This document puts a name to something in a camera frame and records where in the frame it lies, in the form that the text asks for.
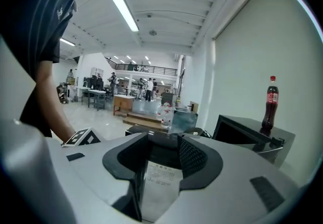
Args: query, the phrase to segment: person standing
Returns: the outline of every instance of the person standing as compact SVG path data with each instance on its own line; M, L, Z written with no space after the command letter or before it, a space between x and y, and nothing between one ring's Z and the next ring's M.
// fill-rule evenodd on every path
M156 79L153 79L153 88L152 88L152 99L156 98L157 82Z
M70 81L71 79L74 78L74 75L73 75L73 70L70 69L69 73L67 74L67 78L66 78L66 83L70 84Z
M139 99L141 100L141 96L142 96L142 91L143 91L143 80L142 78L139 79L138 81L138 89L139 89Z
M115 94L115 86L116 86L116 74L113 72L111 77L109 78L110 87L111 87L111 96Z
M152 89L153 89L153 82L151 81L151 78L149 78L149 81L147 82L146 101L151 102Z
M132 64L132 62L130 62L130 64L128 65L128 71L133 71L133 64Z

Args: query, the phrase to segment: fluorescent ceiling light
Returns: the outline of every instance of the fluorescent ceiling light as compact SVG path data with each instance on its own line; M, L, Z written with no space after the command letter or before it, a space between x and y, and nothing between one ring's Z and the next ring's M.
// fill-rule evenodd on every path
M306 13L308 14L308 16L310 17L311 21L313 22L319 37L321 38L321 41L323 42L323 32L319 26L319 23L317 22L315 16L313 15L313 13L311 12L311 10L309 9L309 7L305 4L305 2L303 0L297 0L301 6L303 7L303 9L306 11Z
M61 42L66 43L66 44L69 44L69 45L71 45L71 46L75 46L75 44L74 44L74 43L72 43L72 42L70 42L70 41L67 41L67 40L65 40L65 39L63 39L63 38L61 38L61 39L60 39L60 41L61 41Z
M120 11L122 17L126 20L131 31L138 32L139 31L138 26L134 18L132 17L125 0L113 0L113 1L116 4L118 10Z

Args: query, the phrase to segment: ceiling light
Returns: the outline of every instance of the ceiling light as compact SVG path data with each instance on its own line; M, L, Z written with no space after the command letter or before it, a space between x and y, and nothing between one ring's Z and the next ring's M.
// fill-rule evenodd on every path
M60 39L60 41L61 41L61 42L66 43L66 44L69 44L69 45L71 45L71 46L75 46L75 44L74 44L74 43L72 43L72 42L70 42L70 41L67 41L67 40L65 40L65 39L63 39L63 38L61 38L61 39Z
M131 12L130 12L125 0L113 0L113 1L116 4L120 13L122 14L122 17L126 20L131 31L138 32L139 28L138 28L133 16L131 15Z

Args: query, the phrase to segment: railing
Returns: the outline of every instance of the railing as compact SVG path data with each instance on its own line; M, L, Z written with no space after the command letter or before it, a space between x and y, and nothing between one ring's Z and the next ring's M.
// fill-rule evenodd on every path
M177 69L157 67L157 66L147 66L147 65L133 65L133 64L117 64L114 68L121 71L135 71L144 73L156 73L163 75L176 76Z
M110 64L110 66L111 66L111 68L112 69L116 69L116 67L117 67L117 63L115 63L114 61L111 61L111 59L109 59L109 58L105 58L106 60L107 60L107 62Z

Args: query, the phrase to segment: plastic bottle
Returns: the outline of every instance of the plastic bottle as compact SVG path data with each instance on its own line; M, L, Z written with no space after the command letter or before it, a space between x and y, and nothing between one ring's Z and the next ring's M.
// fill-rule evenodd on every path
M164 110L164 115L160 123L161 127L168 129L170 126L170 121L171 121L171 111L168 108L166 108Z
M163 105L160 105L159 108L157 108L157 114L156 114L157 120L161 121L163 119L163 115L167 106L169 106L169 103L165 102Z
M272 85L267 90L267 101L266 101L266 113L262 120L262 128L265 130L271 130L274 126L275 114L278 107L278 87L274 86L276 81L275 76L271 76Z
M163 118L162 114L164 113L164 110L165 110L164 105L160 105L159 108L157 108L157 114L156 114L157 120L159 120L159 121L162 120L162 118Z

